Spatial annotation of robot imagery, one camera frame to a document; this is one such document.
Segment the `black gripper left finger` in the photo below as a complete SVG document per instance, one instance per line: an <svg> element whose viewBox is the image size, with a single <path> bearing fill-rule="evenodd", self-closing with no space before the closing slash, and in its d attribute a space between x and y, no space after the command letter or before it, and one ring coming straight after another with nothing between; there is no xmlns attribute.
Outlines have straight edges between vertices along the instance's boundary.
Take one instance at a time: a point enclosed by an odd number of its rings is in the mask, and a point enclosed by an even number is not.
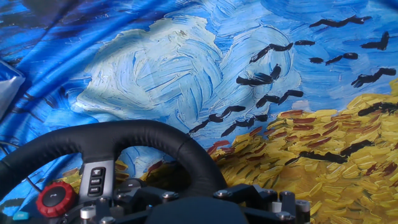
<svg viewBox="0 0 398 224"><path fill-rule="evenodd" d="M88 201L79 209L81 223L115 224L124 219L139 222L146 218L146 211L157 205L174 201L180 194L155 187L137 188L112 196L100 196Z"/></svg>

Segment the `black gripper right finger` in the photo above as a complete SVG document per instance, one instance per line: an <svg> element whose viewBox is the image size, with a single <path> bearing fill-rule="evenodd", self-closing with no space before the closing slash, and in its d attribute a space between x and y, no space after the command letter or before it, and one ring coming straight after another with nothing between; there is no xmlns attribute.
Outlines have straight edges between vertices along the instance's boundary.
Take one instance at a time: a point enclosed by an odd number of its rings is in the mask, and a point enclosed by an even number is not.
<svg viewBox="0 0 398 224"><path fill-rule="evenodd" d="M238 206L248 223L311 224L310 202L291 191L277 192L259 185L239 184L213 194Z"/></svg>

